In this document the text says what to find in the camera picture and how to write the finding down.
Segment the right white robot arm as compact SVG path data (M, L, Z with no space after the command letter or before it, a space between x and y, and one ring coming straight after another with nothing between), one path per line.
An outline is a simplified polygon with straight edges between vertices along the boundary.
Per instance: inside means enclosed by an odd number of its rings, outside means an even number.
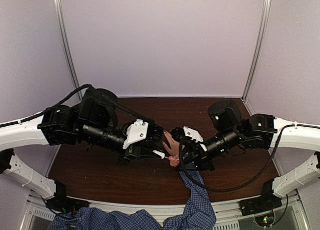
M217 134L207 140L186 126L172 130L174 140L180 143L177 171L212 171L212 160L236 146L272 149L272 155L282 147L313 151L300 166L263 184L261 196L256 200L256 206L263 211L268 210L276 199L320 176L319 125L288 121L268 114L254 114L245 119L233 100L216 102L207 113L217 130Z

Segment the mannequin hand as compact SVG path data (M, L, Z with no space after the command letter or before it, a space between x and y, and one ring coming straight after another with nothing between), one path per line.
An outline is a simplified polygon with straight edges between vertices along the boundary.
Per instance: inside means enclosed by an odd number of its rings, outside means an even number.
M180 144L173 139L172 135L169 132L164 131L163 135L165 140L162 142L162 146L164 147L166 152L169 154L169 158L170 159L178 158Z

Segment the white nail polish cap brush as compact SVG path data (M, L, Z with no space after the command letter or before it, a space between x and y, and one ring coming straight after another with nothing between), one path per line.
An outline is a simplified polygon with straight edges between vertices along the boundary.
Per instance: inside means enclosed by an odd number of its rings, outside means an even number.
M157 156L159 156L161 159L169 159L168 156L166 156L166 154L164 152L158 151L158 150L153 150L152 151L154 154L156 154Z

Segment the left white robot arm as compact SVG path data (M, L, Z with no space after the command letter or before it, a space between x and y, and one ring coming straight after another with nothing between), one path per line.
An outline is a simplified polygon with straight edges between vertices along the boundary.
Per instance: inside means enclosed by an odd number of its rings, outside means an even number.
M61 212L72 207L66 187L27 166L15 154L16 147L29 145L75 145L86 142L116 151L120 164L140 158L164 159L158 147L163 129L123 105L113 92L88 88L80 103L60 102L42 112L0 126L0 171L23 186L51 200Z

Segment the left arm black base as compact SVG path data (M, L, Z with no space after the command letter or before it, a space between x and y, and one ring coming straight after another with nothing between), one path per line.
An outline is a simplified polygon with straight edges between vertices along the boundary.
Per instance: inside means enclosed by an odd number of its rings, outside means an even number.
M85 200L67 197L64 199L49 199L45 202L45 205L53 211L68 213L79 211L82 207L89 207L90 203Z

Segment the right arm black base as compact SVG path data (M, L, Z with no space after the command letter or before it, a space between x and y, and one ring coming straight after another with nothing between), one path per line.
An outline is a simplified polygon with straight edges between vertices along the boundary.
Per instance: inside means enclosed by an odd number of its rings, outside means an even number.
M278 197L259 196L241 200L239 202L242 216L270 211L282 206L282 200Z

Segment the pink nail polish bottle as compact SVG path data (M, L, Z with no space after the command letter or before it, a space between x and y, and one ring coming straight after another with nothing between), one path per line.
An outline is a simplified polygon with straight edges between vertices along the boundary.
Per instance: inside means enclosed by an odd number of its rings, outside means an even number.
M168 158L168 160L169 160L169 163L170 163L170 165L172 167L177 167L179 165L179 163L180 163L180 159L179 159L179 157L177 155L176 156L170 156Z

